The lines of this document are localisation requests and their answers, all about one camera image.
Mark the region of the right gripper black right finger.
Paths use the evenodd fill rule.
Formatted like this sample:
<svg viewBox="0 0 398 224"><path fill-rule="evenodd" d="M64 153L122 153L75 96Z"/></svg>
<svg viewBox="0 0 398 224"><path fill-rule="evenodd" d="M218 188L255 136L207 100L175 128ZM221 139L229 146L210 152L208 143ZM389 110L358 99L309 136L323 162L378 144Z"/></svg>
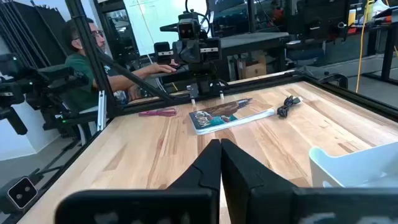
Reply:
<svg viewBox="0 0 398 224"><path fill-rule="evenodd" d="M297 187L229 139L221 146L231 223L397 223L397 189Z"/></svg>

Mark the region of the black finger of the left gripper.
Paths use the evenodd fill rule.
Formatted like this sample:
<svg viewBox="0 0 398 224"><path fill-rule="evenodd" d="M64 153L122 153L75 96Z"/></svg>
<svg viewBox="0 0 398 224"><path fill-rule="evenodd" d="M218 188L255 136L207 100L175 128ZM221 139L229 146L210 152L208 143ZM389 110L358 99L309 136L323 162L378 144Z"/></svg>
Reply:
<svg viewBox="0 0 398 224"><path fill-rule="evenodd" d="M200 42L200 54L203 61L215 61L221 59L221 40L219 38L207 38Z"/></svg>
<svg viewBox="0 0 398 224"><path fill-rule="evenodd" d="M155 60L158 64L168 65L174 54L168 42L157 42L154 44Z"/></svg>

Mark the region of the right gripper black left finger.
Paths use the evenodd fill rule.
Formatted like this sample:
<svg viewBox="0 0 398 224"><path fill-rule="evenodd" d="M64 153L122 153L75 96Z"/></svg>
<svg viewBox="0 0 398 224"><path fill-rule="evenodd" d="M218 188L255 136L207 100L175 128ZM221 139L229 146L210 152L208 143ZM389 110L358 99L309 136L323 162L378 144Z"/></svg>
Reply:
<svg viewBox="0 0 398 224"><path fill-rule="evenodd" d="M60 202L54 222L218 223L220 185L221 143L213 139L166 189L75 192Z"/></svg>

